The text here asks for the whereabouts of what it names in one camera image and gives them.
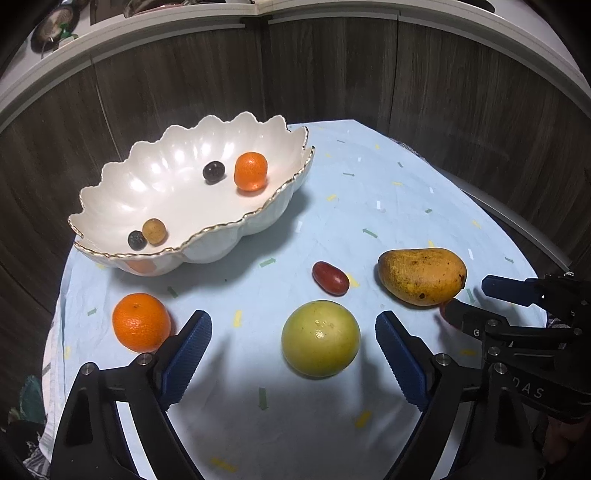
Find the small orange fruit in bowl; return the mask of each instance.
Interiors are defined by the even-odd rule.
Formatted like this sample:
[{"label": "small orange fruit in bowl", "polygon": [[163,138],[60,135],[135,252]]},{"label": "small orange fruit in bowl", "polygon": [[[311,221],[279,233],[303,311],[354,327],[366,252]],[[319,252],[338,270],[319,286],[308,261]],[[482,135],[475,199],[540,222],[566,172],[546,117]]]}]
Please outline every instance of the small orange fruit in bowl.
[{"label": "small orange fruit in bowl", "polygon": [[257,152],[246,152],[234,166],[234,183],[245,192],[255,192],[267,184],[267,159]]},{"label": "small orange fruit in bowl", "polygon": [[132,293],[113,310],[113,330],[123,346],[137,353],[153,352],[170,336],[166,308],[152,295]]}]

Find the white bowl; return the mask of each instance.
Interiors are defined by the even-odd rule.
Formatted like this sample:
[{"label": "white bowl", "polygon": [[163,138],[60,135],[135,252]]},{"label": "white bowl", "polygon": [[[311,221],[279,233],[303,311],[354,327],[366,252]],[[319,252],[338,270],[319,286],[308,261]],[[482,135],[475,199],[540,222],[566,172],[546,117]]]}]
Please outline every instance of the white bowl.
[{"label": "white bowl", "polygon": [[[97,263],[146,277],[219,260],[285,211],[312,164],[307,140],[306,127],[290,132],[282,116],[260,123],[249,112],[230,122],[210,115],[193,128],[168,127],[154,143],[136,142],[125,161],[105,164],[100,183],[80,191],[82,212],[68,219],[79,236],[74,245]],[[248,151],[267,159],[267,185],[242,194],[234,164]],[[203,167],[213,160],[226,176],[209,185]],[[135,252],[127,237],[149,218],[164,222],[168,238]]]}]

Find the blueberry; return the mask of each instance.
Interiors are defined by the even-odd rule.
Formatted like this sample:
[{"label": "blueberry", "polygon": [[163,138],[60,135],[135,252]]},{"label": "blueberry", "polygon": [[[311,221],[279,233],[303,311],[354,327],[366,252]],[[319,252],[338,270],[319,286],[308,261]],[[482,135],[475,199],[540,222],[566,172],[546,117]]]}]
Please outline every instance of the blueberry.
[{"label": "blueberry", "polygon": [[146,237],[144,237],[144,234],[142,232],[140,232],[139,230],[134,230],[129,234],[129,237],[127,237],[127,243],[129,243],[129,246],[133,250],[138,251],[142,250],[143,247],[146,246],[148,241],[146,240]]},{"label": "blueberry", "polygon": [[209,162],[203,167],[203,178],[207,183],[213,184],[219,182],[226,173],[226,167],[217,160]]}]

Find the table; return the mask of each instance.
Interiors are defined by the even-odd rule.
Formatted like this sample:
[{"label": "table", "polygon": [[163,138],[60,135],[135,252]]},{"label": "table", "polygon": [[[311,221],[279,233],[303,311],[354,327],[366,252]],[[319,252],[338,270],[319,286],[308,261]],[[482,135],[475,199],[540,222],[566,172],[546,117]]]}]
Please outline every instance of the table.
[{"label": "table", "polygon": [[[394,311],[434,353],[480,364],[480,343],[442,321],[437,308],[402,304],[381,287],[375,264],[386,250],[448,248],[468,271],[457,298],[505,315],[513,325],[545,325],[538,307],[483,295],[480,282],[488,274],[523,280],[535,273],[453,183],[410,149],[355,121],[307,126],[309,144],[316,146],[307,181],[277,223],[243,238],[220,261],[143,278],[101,268],[72,250],[44,358],[48,424],[40,446],[48,458],[80,366],[119,367],[136,356],[111,328],[114,306],[129,293],[161,299],[177,329],[197,309],[212,317],[212,341],[168,415],[202,474],[216,479],[384,477],[419,412],[404,400],[375,339],[375,318],[383,310]],[[338,302],[357,318],[362,344],[343,372],[307,380],[288,368],[280,338],[299,305],[331,298],[311,278],[318,260],[349,275],[351,288]],[[154,478],[129,408],[123,404],[119,411],[140,475]],[[465,416],[463,408],[433,478],[449,470]]]}]

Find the kitchen counter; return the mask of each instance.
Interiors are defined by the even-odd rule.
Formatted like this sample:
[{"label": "kitchen counter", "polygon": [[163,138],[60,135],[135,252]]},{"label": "kitchen counter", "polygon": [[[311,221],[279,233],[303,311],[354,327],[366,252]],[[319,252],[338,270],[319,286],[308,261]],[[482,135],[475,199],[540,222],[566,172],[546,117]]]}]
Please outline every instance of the kitchen counter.
[{"label": "kitchen counter", "polygon": [[95,25],[90,25],[86,8],[75,30],[77,40],[43,59],[27,45],[13,59],[0,79],[0,131],[56,82],[93,61],[166,36],[198,31],[206,24],[224,28],[263,15],[272,15],[272,22],[328,16],[396,18],[446,30],[520,61],[589,115],[591,89],[552,28],[521,0],[491,0],[491,4],[495,14],[457,0],[259,0],[177,7],[133,18],[118,15]]}]

